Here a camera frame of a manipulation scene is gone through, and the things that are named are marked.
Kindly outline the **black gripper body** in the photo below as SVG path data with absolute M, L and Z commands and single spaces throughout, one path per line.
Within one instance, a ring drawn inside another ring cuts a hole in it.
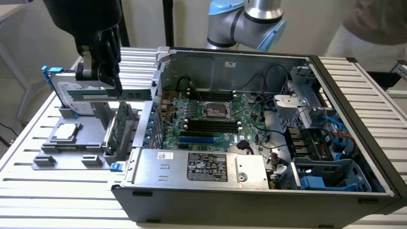
M 119 0 L 46 0 L 47 10 L 59 29 L 74 36 L 78 52 L 87 46 L 92 54 L 108 47 L 119 50 L 118 25 L 123 18 Z

